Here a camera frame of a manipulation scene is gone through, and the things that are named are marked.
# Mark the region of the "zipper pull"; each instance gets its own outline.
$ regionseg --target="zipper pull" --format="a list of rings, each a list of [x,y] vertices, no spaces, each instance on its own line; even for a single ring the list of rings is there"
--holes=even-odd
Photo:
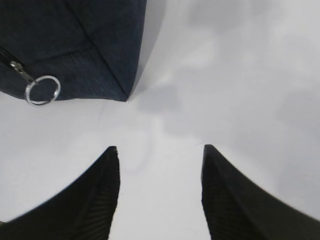
[[[24,68],[22,67],[22,64],[16,61],[11,61],[10,66],[23,77],[24,80],[26,80],[29,84],[34,83],[38,84],[28,73],[25,72]]]
[[[6,65],[7,67],[15,70],[24,80],[26,80],[28,82],[28,84],[25,88],[25,100],[31,106],[40,107],[40,106],[52,103],[59,96],[60,91],[61,91],[61,85],[60,85],[59,80],[56,77],[51,76],[51,75],[45,75],[45,76],[38,77],[37,79],[34,79],[24,70],[24,67],[23,67],[23,64],[21,63],[21,61],[1,46],[0,46],[0,62],[3,63],[4,65]],[[30,99],[30,93],[31,93],[33,87],[45,79],[52,80],[56,84],[55,91],[53,93],[51,100],[42,101],[40,103],[32,101]]]

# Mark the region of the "denim fabric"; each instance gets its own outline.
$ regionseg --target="denim fabric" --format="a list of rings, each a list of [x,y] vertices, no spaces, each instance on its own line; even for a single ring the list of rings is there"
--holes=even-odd
[[[138,67],[146,0],[0,0],[0,46],[34,78],[61,82],[58,100],[126,101]],[[25,98],[27,82],[0,63],[0,91]],[[31,93],[48,100],[54,84]]]

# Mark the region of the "dark blue fabric bag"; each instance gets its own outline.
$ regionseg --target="dark blue fabric bag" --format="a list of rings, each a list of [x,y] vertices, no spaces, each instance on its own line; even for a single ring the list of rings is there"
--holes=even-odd
[[[138,67],[146,0],[0,0],[0,91],[24,99],[28,84],[8,62],[14,56],[33,78],[56,77],[57,100],[126,101]],[[30,94],[49,100],[53,81]]]

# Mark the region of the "metal ring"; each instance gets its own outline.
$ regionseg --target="metal ring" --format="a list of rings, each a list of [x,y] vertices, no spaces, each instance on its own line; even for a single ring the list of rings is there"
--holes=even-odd
[[[56,83],[56,88],[55,88],[55,91],[53,93],[53,98],[49,101],[43,101],[43,102],[35,102],[35,101],[32,101],[30,99],[30,93],[31,93],[31,90],[32,88],[39,82],[41,82],[42,80],[45,80],[45,79],[51,79],[53,80],[55,83]],[[47,105],[47,104],[50,104],[52,103],[54,100],[57,99],[57,97],[59,96],[60,94],[60,90],[61,90],[61,85],[60,85],[60,82],[59,80],[54,77],[54,76],[50,76],[50,75],[45,75],[45,76],[41,76],[41,77],[38,77],[36,80],[34,80],[32,83],[28,84],[25,88],[25,100],[27,101],[27,103],[33,107],[41,107],[43,105]]]

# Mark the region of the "white surface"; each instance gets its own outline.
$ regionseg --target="white surface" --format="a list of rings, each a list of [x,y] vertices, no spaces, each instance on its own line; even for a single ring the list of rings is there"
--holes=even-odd
[[[319,7],[149,0],[129,102],[32,108],[1,94],[0,220],[44,202],[115,145],[121,189],[110,239],[208,240],[205,143],[320,219]]]

